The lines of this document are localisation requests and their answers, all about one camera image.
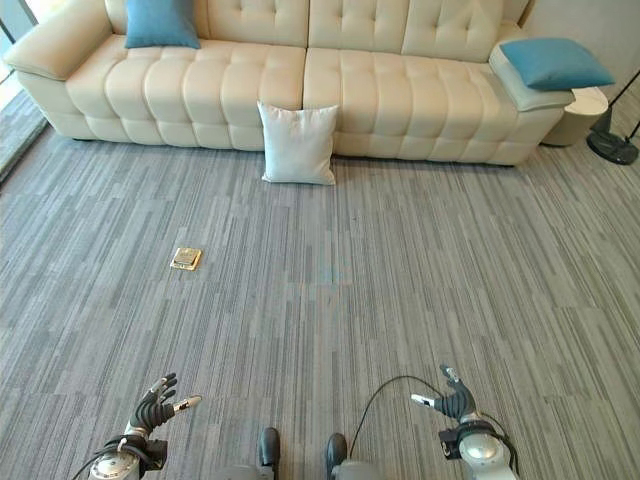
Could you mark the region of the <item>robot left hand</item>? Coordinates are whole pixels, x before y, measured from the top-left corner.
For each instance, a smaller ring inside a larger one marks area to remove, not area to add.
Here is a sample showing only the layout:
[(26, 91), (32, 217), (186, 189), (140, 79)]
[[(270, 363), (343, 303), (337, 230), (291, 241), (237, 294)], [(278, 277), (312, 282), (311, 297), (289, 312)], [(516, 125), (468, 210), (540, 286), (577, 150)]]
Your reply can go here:
[(195, 407), (203, 399), (201, 395), (192, 395), (175, 403), (169, 402), (169, 399), (176, 394), (173, 387), (177, 383), (175, 373), (166, 374), (157, 380), (134, 408), (124, 434), (148, 438), (155, 428), (163, 425), (176, 414)]

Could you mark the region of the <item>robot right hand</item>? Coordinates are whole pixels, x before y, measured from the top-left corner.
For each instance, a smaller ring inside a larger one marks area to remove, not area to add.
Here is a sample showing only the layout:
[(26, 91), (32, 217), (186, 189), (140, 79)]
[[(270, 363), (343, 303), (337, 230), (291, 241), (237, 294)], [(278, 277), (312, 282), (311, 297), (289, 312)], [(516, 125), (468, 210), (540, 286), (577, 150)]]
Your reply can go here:
[(435, 399), (419, 394), (412, 394), (410, 396), (411, 400), (419, 405), (436, 410), (449, 418), (455, 419), (459, 424), (479, 420), (480, 413), (476, 407), (473, 394), (459, 378), (455, 370), (446, 364), (441, 364), (440, 370), (447, 378), (447, 385), (450, 386), (454, 392), (450, 395), (439, 396)]

